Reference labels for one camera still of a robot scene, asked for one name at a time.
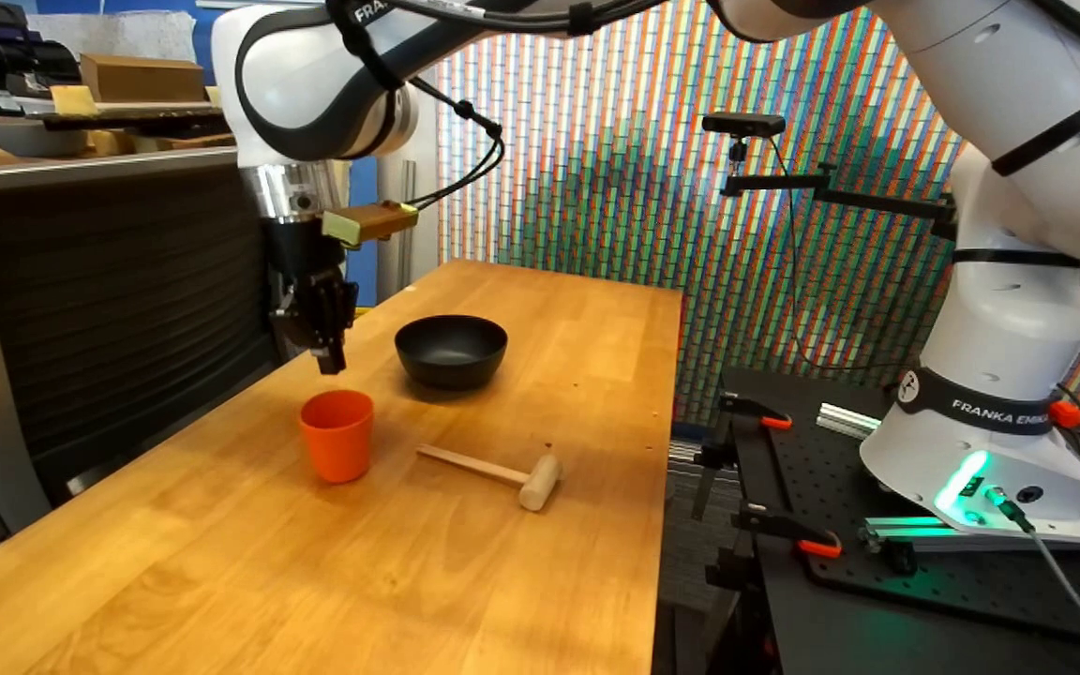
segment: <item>wooden mallet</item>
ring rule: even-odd
[[[556,485],[561,478],[561,462],[556,452],[543,452],[531,473],[516,473],[506,466],[491,466],[480,456],[466,456],[466,452],[450,452],[443,445],[420,445],[424,456],[448,462],[448,466],[463,466],[470,473],[483,473],[506,485],[516,485],[516,507],[524,510],[543,510],[543,501],[553,498]]]

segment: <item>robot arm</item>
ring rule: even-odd
[[[499,8],[383,0],[243,8],[218,22],[214,63],[240,170],[286,278],[274,323],[340,367],[353,286],[321,236],[318,160],[388,153],[411,130],[403,78],[495,31]],[[570,8],[566,32],[649,8]],[[713,0],[745,41],[778,41],[868,0]],[[940,317],[895,407],[861,441],[868,467],[954,530],[1010,531],[1000,493],[1030,493],[1045,536],[1080,538],[1080,462],[1045,400],[1080,353],[1080,0],[871,0],[919,82],[966,137],[954,192],[960,238]]]

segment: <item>wall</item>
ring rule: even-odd
[[[506,123],[506,165],[443,208],[443,257],[668,286],[688,292],[680,421],[706,423],[725,367],[879,386],[908,362],[954,248],[928,220],[763,192],[719,197],[726,137],[701,113],[786,117],[783,160],[835,188],[939,197],[960,137],[868,12],[809,36],[735,41],[706,2],[665,2],[585,41],[495,36],[443,85]],[[483,141],[443,117],[443,181]]]
[[[189,12],[126,12],[126,15],[31,15],[48,41],[73,53],[126,53],[154,61],[195,61]]]

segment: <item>wooden tabletop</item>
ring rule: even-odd
[[[488,391],[420,400],[393,328],[506,326]],[[450,261],[0,545],[0,671],[649,671],[680,292]],[[376,397],[371,473],[318,488],[296,407]],[[428,456],[561,456],[543,515]]]

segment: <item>orange cup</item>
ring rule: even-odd
[[[299,433],[318,485],[353,485],[368,467],[376,400],[361,391],[325,391],[299,407]]]

